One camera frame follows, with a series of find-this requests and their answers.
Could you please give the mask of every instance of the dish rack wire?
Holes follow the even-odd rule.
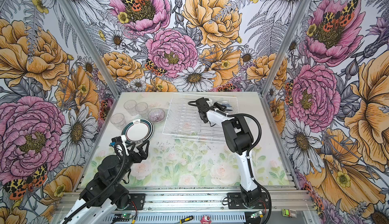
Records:
[[[163,127],[163,134],[172,135],[173,139],[201,140],[207,142],[225,143],[223,128],[205,124],[198,113],[197,107],[189,106],[189,101],[204,97],[228,106],[228,114],[238,113],[238,100],[231,96],[206,96],[196,94],[174,93],[170,101],[169,111]]]

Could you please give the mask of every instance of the floral wallpaper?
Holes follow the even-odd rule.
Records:
[[[1,223],[51,221],[113,102],[56,0],[0,0]]]
[[[119,89],[138,92],[260,91],[299,2],[71,1]]]
[[[324,224],[389,223],[387,1],[312,0],[266,94]]]

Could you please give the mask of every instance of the clear drinking glass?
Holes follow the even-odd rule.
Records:
[[[137,102],[134,100],[129,100],[124,103],[124,108],[128,111],[128,113],[131,116],[135,116],[138,114],[138,112],[135,110],[135,106],[137,105]]]
[[[126,119],[123,114],[114,114],[111,117],[111,123],[118,129],[122,130],[124,126],[127,124]]]
[[[142,115],[142,117],[147,117],[147,113],[149,112],[149,108],[147,103],[138,103],[135,106],[135,110],[138,112],[138,114]]]

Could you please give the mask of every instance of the screwdriver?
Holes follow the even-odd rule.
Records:
[[[176,222],[174,224],[182,224],[182,223],[190,221],[190,220],[193,220],[193,216],[192,215],[190,215],[190,216],[188,216],[188,217],[186,217],[184,219],[181,219],[179,222]]]

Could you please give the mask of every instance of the tabletop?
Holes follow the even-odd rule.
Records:
[[[122,93],[114,108],[114,113],[122,113],[130,122],[139,116],[131,116],[124,103],[135,100],[146,102],[150,109],[161,108],[168,114],[170,100],[174,93]],[[256,92],[197,92],[190,93],[202,96],[236,97],[239,113],[246,113],[257,118],[262,127],[259,144],[252,150],[254,175],[257,181],[265,186],[288,185],[284,166],[282,165],[275,141],[267,123],[265,112]],[[225,143],[205,142],[201,140],[173,139],[172,135],[163,134],[165,119],[154,123],[154,133],[150,139],[149,156],[141,163],[134,163],[128,184],[125,187],[162,187],[162,186],[235,186],[239,185],[240,175],[234,153]],[[86,186],[97,172],[102,160],[114,154],[109,147],[111,138],[121,135],[109,120],[91,161],[86,167],[80,188]],[[247,120],[254,139],[258,135],[256,124]]]

